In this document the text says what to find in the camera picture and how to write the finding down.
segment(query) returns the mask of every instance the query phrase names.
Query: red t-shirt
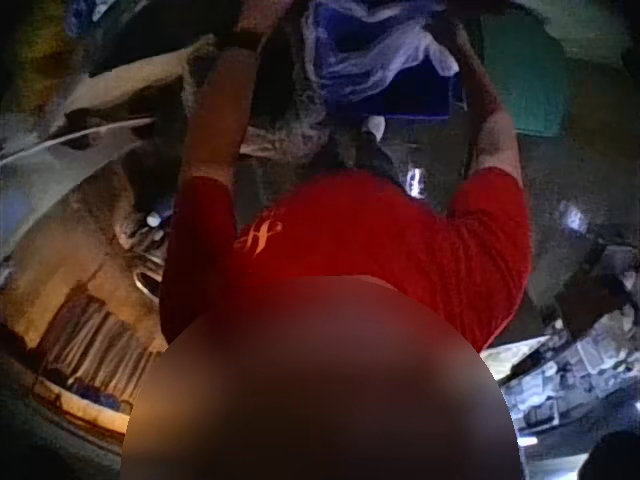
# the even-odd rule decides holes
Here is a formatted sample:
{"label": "red t-shirt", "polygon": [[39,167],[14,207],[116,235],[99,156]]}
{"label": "red t-shirt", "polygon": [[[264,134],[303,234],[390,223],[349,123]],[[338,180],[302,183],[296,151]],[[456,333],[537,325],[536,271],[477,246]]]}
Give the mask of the red t-shirt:
{"label": "red t-shirt", "polygon": [[439,216],[400,188],[350,171],[307,183],[236,234],[229,190],[182,188],[160,302],[172,342],[215,308],[229,276],[254,281],[370,276],[435,311],[477,350],[513,317],[530,270],[525,196],[507,173],[480,170]]}

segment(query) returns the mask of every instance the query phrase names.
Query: person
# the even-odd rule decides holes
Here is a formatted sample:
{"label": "person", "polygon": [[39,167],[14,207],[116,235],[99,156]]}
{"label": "person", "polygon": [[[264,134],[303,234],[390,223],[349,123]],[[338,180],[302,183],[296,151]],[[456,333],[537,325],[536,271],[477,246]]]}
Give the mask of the person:
{"label": "person", "polygon": [[458,21],[433,34],[460,65],[475,160],[446,216],[394,180],[379,146],[384,119],[374,118],[365,123],[355,169],[315,176],[236,232],[234,163],[260,51],[292,3],[244,2],[191,119],[160,298],[167,342],[196,319],[220,323],[225,299],[247,298],[239,289],[349,277],[419,302],[482,350],[519,306],[531,247],[516,132]]}

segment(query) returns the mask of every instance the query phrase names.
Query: blurred object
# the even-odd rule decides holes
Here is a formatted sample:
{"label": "blurred object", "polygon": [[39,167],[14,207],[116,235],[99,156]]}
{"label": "blurred object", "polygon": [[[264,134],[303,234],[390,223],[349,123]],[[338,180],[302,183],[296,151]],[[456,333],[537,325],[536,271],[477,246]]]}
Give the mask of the blurred object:
{"label": "blurred object", "polygon": [[490,347],[480,352],[480,357],[498,381],[506,377],[515,364],[535,351],[548,339],[547,336],[524,340],[498,347]]}
{"label": "blurred object", "polygon": [[619,0],[514,0],[544,19],[544,28],[556,38],[570,58],[620,68],[621,53],[631,46],[626,16]]}
{"label": "blurred object", "polygon": [[16,271],[16,267],[13,264],[11,257],[2,259],[0,262],[0,293],[4,291]]}
{"label": "blurred object", "polygon": [[405,189],[413,198],[425,198],[424,185],[426,176],[427,172],[424,168],[412,167],[409,169]]}
{"label": "blurred object", "polygon": [[68,296],[36,351],[43,371],[58,369],[62,387],[97,404],[103,394],[133,403],[158,356],[102,301],[81,292]]}
{"label": "blurred object", "polygon": [[[296,41],[292,40],[294,58],[302,52],[296,52]],[[182,99],[188,116],[196,108],[197,92],[204,84],[217,56],[213,36],[203,37],[184,66],[184,91]],[[320,122],[325,117],[321,99],[299,66],[294,69],[295,92],[292,104],[284,118],[273,128],[249,126],[241,155],[269,158],[281,162],[304,163],[326,143],[328,128]]]}
{"label": "blurred object", "polygon": [[575,205],[562,201],[558,214],[563,227],[583,235],[589,230],[589,219]]}
{"label": "blurred object", "polygon": [[442,7],[363,5],[320,0],[303,21],[307,75],[328,109],[336,115],[448,118],[451,79],[441,74],[453,75],[457,64],[424,31],[427,18]]}
{"label": "blurred object", "polygon": [[316,0],[304,20],[307,75],[329,103],[353,103],[383,91],[402,70],[431,61],[440,76],[458,72],[424,24],[442,7],[359,0]]}
{"label": "blurred object", "polygon": [[568,74],[560,43],[538,18],[521,11],[483,17],[484,62],[521,133],[560,134],[568,104]]}
{"label": "blurred object", "polygon": [[116,0],[67,0],[65,28],[72,37],[87,33]]}
{"label": "blurred object", "polygon": [[578,473],[579,480],[626,480],[640,472],[640,436],[630,431],[602,437]]}
{"label": "blurred object", "polygon": [[137,118],[137,119],[133,119],[133,120],[124,120],[121,122],[114,122],[114,123],[109,123],[109,124],[103,124],[97,127],[93,127],[93,128],[88,128],[86,130],[80,131],[80,132],[73,132],[70,133],[68,135],[65,135],[63,137],[59,137],[59,138],[54,138],[51,140],[47,140],[46,142],[41,142],[31,148],[28,148],[26,150],[22,150],[21,152],[17,152],[14,153],[13,155],[6,157],[6,158],[2,158],[0,159],[0,165],[4,166],[7,165],[11,162],[14,162],[15,160],[19,159],[19,158],[23,158],[23,157],[28,157],[30,155],[33,155],[34,153],[37,153],[41,150],[46,150],[54,145],[59,145],[65,142],[69,142],[70,140],[74,140],[83,136],[87,136],[87,135],[91,135],[91,134],[95,134],[95,133],[100,133],[100,134],[104,134],[105,132],[109,131],[109,130],[117,130],[117,129],[121,129],[121,128],[134,128],[134,127],[140,127],[142,125],[149,125],[151,123],[153,123],[155,121],[155,119],[153,118]]}
{"label": "blurred object", "polygon": [[64,31],[65,0],[37,0],[18,27],[10,62],[13,107],[38,114],[71,68],[74,43]]}

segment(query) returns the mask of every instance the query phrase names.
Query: man's arm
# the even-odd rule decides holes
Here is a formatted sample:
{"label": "man's arm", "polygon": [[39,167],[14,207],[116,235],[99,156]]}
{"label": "man's arm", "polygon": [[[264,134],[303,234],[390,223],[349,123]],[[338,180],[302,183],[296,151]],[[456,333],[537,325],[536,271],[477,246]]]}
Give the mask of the man's arm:
{"label": "man's arm", "polygon": [[233,184],[233,168],[244,140],[259,64],[259,50],[293,0],[246,0],[236,32],[261,38],[258,52],[226,49],[203,89],[185,143],[182,180],[214,178]]}
{"label": "man's arm", "polygon": [[464,27],[458,20],[447,19],[437,24],[432,33],[439,43],[449,49],[460,66],[476,146],[472,171],[497,167],[513,176],[522,186],[518,139],[513,121],[498,98]]}
{"label": "man's arm", "polygon": [[[292,0],[247,0],[236,31],[260,46]],[[258,54],[225,50],[189,125],[160,294],[168,343],[211,310],[228,285],[236,234],[231,186],[249,122]]]}

